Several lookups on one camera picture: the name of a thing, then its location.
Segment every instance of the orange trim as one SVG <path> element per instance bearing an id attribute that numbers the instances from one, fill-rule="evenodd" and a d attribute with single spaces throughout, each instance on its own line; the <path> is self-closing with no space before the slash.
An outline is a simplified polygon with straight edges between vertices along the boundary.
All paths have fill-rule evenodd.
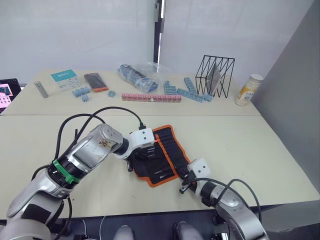
<path id="1" fill-rule="evenodd" d="M 109 88 L 107 86 L 104 86 L 104 87 L 98 87 L 98 88 L 94 88 L 92 89 L 95 93 L 98 93 L 98 92 L 102 92 L 102 91 L 107 91 L 109 90 Z"/>
<path id="2" fill-rule="evenodd" d="M 175 169 L 175 166 L 174 166 L 174 164 L 172 163 L 172 161 L 171 161 L 171 159 L 170 159 L 170 157 L 169 157 L 169 155 L 168 155 L 168 153 L 167 153 L 164 145 L 162 144 L 162 142 L 161 142 L 161 140 L 160 140 L 160 138 L 159 138 L 159 135 L 156 134 L 156 135 L 155 135 L 155 138 L 158 140 L 158 144 L 159 144 L 160 148 L 162 149 L 162 151 L 163 151 L 163 153 L 164 153 L 164 156 L 165 156 L 166 160 L 168 161 L 168 163 L 169 163 L 169 165 L 170 165 L 170 168 L 171 168 L 171 170 L 173 171 L 174 175 L 175 175 L 175 176 L 178 176 L 178 174 L 177 174 L 177 172 L 176 172 L 176 169 Z"/>
<path id="3" fill-rule="evenodd" d="M 167 179 L 165 179 L 165 180 L 163 180 L 163 181 L 160 181 L 160 182 L 157 182 L 157 183 L 153 184 L 153 183 L 150 181 L 150 178 L 149 178 L 148 176 L 138 176 L 136 172 L 134 172 L 134 173 L 135 173 L 135 175 L 137 176 L 138 179 L 147 181 L 148 184 L 149 184 L 149 186 L 152 187 L 152 188 L 158 187 L 158 186 L 160 186 L 161 184 L 167 183 L 167 182 L 169 182 L 169 181 L 171 181 L 171 180 L 176 179 L 176 178 L 179 177 L 179 176 L 175 176 L 175 175 L 174 175 L 174 176 L 171 176 L 171 177 L 169 177 L 169 178 L 167 178 Z"/>
<path id="4" fill-rule="evenodd" d="M 172 136 L 173 136 L 176 144 L 178 144 L 180 150 L 182 151 L 183 156 L 185 157 L 185 159 L 186 159 L 186 161 L 187 161 L 188 163 L 191 163 L 190 160 L 189 160 L 189 158 L 188 158 L 187 155 L 186 155 L 185 150 L 182 148 L 182 146 L 181 146 L 180 143 L 178 142 L 178 140 L 177 140 L 177 138 L 176 138 L 176 135 L 175 135 L 175 132 L 174 132 L 174 129 L 173 129 L 173 127 L 172 127 L 171 125 L 167 124 L 167 125 L 164 125 L 164 126 L 161 126 L 161 127 L 157 127 L 157 128 L 155 128 L 155 129 L 152 129 L 152 131 L 155 132 L 155 131 L 158 131 L 158 130 L 161 130 L 161 129 L 165 129 L 165 128 L 170 128 L 170 129 L 171 129 Z"/>

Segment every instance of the metal file holder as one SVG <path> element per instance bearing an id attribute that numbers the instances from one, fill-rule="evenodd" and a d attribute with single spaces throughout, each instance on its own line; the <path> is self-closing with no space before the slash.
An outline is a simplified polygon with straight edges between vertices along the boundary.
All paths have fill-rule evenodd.
<path id="1" fill-rule="evenodd" d="M 232 73 L 234 71 L 234 65 L 235 65 L 235 59 L 231 57 L 209 56 L 209 55 L 203 56 L 201 64 L 195 76 L 197 94 L 200 94 L 200 93 L 210 94 L 209 91 L 211 89 L 211 84 L 213 81 L 213 77 L 215 75 L 215 69 L 214 69 L 215 65 L 220 71 L 221 81 L 218 83 L 218 86 L 214 91 L 213 96 L 215 96 L 215 94 L 217 93 L 218 97 L 220 98 L 221 93 L 223 92 L 224 96 L 227 98 L 229 93 L 229 88 L 230 88 L 231 77 L 232 77 Z M 211 79 L 209 79 L 210 88 L 208 89 L 207 87 L 208 84 L 206 83 L 207 83 L 207 79 L 210 77 L 209 73 L 211 72 L 212 68 L 213 68 L 213 74 L 211 74 Z"/>

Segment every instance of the robotic arm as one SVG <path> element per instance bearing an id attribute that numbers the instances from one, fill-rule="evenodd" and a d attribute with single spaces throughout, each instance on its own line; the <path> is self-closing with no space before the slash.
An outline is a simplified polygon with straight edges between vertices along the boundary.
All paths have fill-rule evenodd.
<path id="1" fill-rule="evenodd" d="M 81 179 L 110 153 L 124 160 L 133 150 L 150 147 L 154 142 L 150 128 L 134 131 L 124 138 L 108 124 L 98 125 L 69 153 L 51 162 L 15 197 L 6 214 L 7 225 L 0 231 L 0 240 L 50 240 L 49 227 L 61 214 L 63 199 L 70 195 Z M 202 158 L 194 160 L 189 170 L 187 180 L 210 174 Z M 212 182 L 198 181 L 183 185 L 180 192 L 184 193 L 188 188 L 209 207 L 224 189 Z M 215 207 L 235 233 L 236 239 L 269 239 L 257 217 L 232 191 L 227 190 Z"/>
<path id="2" fill-rule="evenodd" d="M 154 144 L 150 128 L 134 131 L 124 138 L 108 124 L 102 123 L 78 142 L 60 160 L 56 159 L 33 179 L 12 201 L 7 211 L 7 225 L 0 240 L 49 240 L 48 227 L 63 209 L 63 199 L 87 174 L 110 153 L 126 159 L 133 150 Z"/>
<path id="3" fill-rule="evenodd" d="M 193 181 L 199 178 L 208 178 L 211 171 L 203 158 L 192 161 L 189 173 L 180 188 L 183 194 L 187 189 L 192 190 L 203 204 L 215 207 L 217 214 L 228 224 L 230 234 L 237 240 L 269 240 L 269 237 L 256 215 L 245 206 L 244 202 L 231 190 L 227 189 L 220 201 L 217 198 L 224 190 L 224 186 L 210 181 Z"/>

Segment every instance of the white table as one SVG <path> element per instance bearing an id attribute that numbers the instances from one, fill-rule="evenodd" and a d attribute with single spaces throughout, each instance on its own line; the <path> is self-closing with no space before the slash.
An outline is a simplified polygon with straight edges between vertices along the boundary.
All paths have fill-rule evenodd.
<path id="1" fill-rule="evenodd" d="M 102 116 L 123 134 L 137 129 L 133 116 Z M 11 200 L 30 181 L 34 170 L 50 162 L 55 154 L 57 133 L 63 115 L 0 116 L 0 219 Z M 227 183 L 232 178 L 246 181 L 261 205 L 318 200 L 318 192 L 277 135 L 261 116 L 141 116 L 150 128 L 173 126 L 176 137 L 192 160 L 206 159 L 212 177 Z M 74 119 L 62 135 L 66 149 L 85 119 Z M 84 134 L 94 128 L 93 120 Z M 92 217 L 149 212 L 200 210 L 207 207 L 191 191 L 179 193 L 181 180 L 156 188 L 127 172 L 126 162 L 109 156 L 74 189 L 73 217 Z M 240 184 L 234 188 L 249 205 L 250 192 Z M 65 207 L 62 216 L 66 217 Z"/>
<path id="2" fill-rule="evenodd" d="M 250 103 L 247 106 L 238 106 L 233 100 L 239 88 L 231 84 L 229 97 L 225 98 L 223 93 L 220 98 L 215 97 L 213 102 L 199 103 L 183 97 L 180 103 L 163 102 L 129 102 L 122 101 L 121 93 L 141 92 L 131 84 L 123 81 L 116 72 L 98 71 L 109 89 L 116 92 L 115 97 L 108 97 L 106 91 L 91 92 L 88 94 L 89 101 L 82 102 L 81 98 L 75 98 L 72 90 L 61 92 L 57 84 L 51 79 L 50 74 L 57 73 L 63 69 L 44 70 L 34 77 L 33 82 L 41 81 L 48 98 L 43 98 L 36 87 L 30 83 L 14 99 L 14 102 L 2 113 L 2 115 L 74 115 L 79 113 L 93 113 L 107 106 L 118 106 L 129 108 L 142 116 L 260 116 L 259 111 Z M 92 70 L 75 70 L 80 76 L 82 87 L 88 86 L 83 77 Z M 184 77 L 192 77 L 183 74 L 171 74 L 168 76 L 170 84 L 177 88 L 187 89 Z M 159 86 L 156 94 L 164 94 L 163 86 Z M 102 115 L 127 116 L 130 113 L 118 110 L 102 112 Z"/>

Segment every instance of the black wire rack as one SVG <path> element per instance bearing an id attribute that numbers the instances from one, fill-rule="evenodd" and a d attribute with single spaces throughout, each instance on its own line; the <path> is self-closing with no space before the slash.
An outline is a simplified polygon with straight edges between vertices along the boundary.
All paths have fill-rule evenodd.
<path id="1" fill-rule="evenodd" d="M 217 93 L 220 98 L 223 92 L 227 98 L 235 61 L 236 60 L 231 57 L 204 55 L 195 76 L 197 93 L 207 93 L 212 96 L 215 96 Z M 220 76 L 218 76 L 220 79 L 216 89 L 211 92 L 214 76 L 217 77 L 217 70 L 219 70 Z"/>

